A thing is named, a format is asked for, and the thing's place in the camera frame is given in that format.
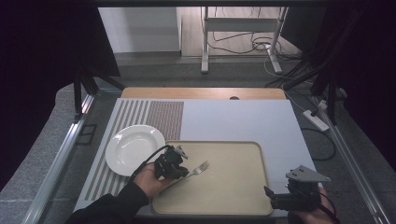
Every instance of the white table surface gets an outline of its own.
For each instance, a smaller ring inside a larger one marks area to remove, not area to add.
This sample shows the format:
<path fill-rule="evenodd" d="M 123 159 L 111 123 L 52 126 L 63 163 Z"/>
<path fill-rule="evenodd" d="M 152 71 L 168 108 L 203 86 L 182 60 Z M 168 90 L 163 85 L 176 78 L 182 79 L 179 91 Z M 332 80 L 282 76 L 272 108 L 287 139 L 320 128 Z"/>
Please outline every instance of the white table surface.
<path fill-rule="evenodd" d="M 152 101 L 184 102 L 179 140 L 254 141 L 260 144 L 269 187 L 275 193 L 289 192 L 285 188 L 288 183 L 285 175 L 290 170 L 301 164 L 316 170 L 289 100 Z M 110 122 L 114 121 L 117 106 Z M 77 208 L 89 203 L 80 203 Z M 161 216 L 153 212 L 150 205 L 142 207 L 137 215 Z M 286 215 L 285 211 L 275 210 L 271 217 Z"/>

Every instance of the person's hand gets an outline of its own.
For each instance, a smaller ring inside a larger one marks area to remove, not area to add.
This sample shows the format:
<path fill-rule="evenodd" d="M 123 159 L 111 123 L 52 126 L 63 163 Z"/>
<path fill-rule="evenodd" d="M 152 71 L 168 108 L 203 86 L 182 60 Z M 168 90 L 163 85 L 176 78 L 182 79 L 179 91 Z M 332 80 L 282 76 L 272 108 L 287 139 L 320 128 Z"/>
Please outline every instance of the person's hand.
<path fill-rule="evenodd" d="M 327 196 L 325 189 L 319 187 L 318 190 L 320 193 Z M 321 203 L 323 204 L 323 206 L 325 206 L 332 213 L 334 213 L 334 208 L 332 207 L 332 204 L 329 202 L 329 200 L 326 199 L 325 197 L 323 197 L 323 195 L 320 195 L 320 198 L 321 198 Z M 334 223 L 332 221 L 332 219 L 327 214 L 325 214 L 322 210 L 320 210 L 319 208 L 315 209 L 312 212 L 293 211 L 292 213 L 294 215 L 296 215 L 297 217 L 299 217 L 304 222 L 304 224 L 333 224 Z"/>
<path fill-rule="evenodd" d="M 170 184 L 173 179 L 158 180 L 155 178 L 154 164 L 146 165 L 142 171 L 134 178 L 136 185 L 146 193 L 150 198 L 154 196 L 161 188 Z"/>

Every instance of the white table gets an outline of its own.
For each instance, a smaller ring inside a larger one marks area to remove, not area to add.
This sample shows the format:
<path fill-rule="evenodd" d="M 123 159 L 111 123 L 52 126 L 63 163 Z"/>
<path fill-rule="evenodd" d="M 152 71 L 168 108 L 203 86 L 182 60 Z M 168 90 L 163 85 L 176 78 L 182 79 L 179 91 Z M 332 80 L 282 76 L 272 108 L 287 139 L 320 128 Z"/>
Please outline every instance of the white table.
<path fill-rule="evenodd" d="M 107 167 L 104 152 L 114 133 L 133 124 L 154 126 L 163 133 L 165 140 L 257 142 L 262 147 L 269 187 L 275 193 L 288 192 L 285 174 L 290 170 L 301 164 L 315 170 L 289 100 L 120 98 L 76 209 L 87 206 L 103 194 L 117 194 L 126 184 L 128 177 L 116 175 Z M 159 216 L 150 205 L 142 207 L 137 215 Z M 286 215 L 285 211 L 275 210 L 270 217 Z"/>

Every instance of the beige tray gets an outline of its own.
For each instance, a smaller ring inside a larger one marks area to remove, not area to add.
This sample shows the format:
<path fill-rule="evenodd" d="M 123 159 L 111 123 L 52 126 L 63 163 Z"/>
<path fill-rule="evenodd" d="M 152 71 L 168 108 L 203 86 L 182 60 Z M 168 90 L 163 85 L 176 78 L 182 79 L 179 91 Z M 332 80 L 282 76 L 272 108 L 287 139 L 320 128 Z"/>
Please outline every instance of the beige tray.
<path fill-rule="evenodd" d="M 250 215 L 272 213 L 263 186 L 268 186 L 260 145 L 254 142 L 168 141 L 189 156 L 182 166 L 192 170 L 204 161 L 210 166 L 152 200 L 159 214 Z"/>

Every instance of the black curtain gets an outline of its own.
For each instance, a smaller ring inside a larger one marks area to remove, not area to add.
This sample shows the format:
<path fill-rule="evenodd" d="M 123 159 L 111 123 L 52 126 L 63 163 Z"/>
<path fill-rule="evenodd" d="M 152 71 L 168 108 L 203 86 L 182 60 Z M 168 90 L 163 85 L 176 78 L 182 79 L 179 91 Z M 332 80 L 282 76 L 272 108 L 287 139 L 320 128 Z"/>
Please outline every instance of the black curtain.
<path fill-rule="evenodd" d="M 330 69 L 337 76 L 337 85 L 346 90 L 349 114 L 396 170 L 395 5 L 389 0 L 368 1 Z M 328 11 L 322 43 L 345 16 L 342 9 Z"/>
<path fill-rule="evenodd" d="M 0 3 L 0 189 L 47 122 L 75 73 L 119 76 L 99 11 L 42 1 Z"/>

